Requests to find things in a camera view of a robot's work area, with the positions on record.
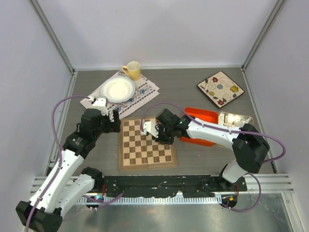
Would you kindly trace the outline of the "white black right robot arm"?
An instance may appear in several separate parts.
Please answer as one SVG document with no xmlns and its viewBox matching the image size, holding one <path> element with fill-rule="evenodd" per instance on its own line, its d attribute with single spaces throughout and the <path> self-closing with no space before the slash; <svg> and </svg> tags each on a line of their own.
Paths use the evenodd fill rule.
<svg viewBox="0 0 309 232">
<path fill-rule="evenodd" d="M 259 173 L 269 151 L 269 144 L 253 125 L 230 128 L 188 114 L 178 117 L 168 109 L 149 125 L 148 132 L 163 145 L 172 144 L 176 137 L 184 137 L 210 141 L 232 150 L 235 158 L 221 170 L 218 178 L 218 185 L 224 191 L 231 190 L 245 174 Z"/>
</svg>

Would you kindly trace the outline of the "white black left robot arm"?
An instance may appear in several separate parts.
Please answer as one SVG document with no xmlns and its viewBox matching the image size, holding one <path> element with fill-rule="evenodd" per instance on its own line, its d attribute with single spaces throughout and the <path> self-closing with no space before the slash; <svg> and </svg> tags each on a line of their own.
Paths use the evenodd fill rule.
<svg viewBox="0 0 309 232">
<path fill-rule="evenodd" d="M 75 170 L 83 163 L 103 133 L 119 132 L 121 121 L 117 110 L 113 120 L 98 109 L 86 109 L 76 130 L 66 138 L 61 155 L 48 177 L 30 198 L 20 201 L 17 215 L 26 230 L 56 232 L 71 207 L 87 192 L 102 189 L 102 172 L 95 168 L 83 169 L 73 184 L 67 187 Z"/>
</svg>

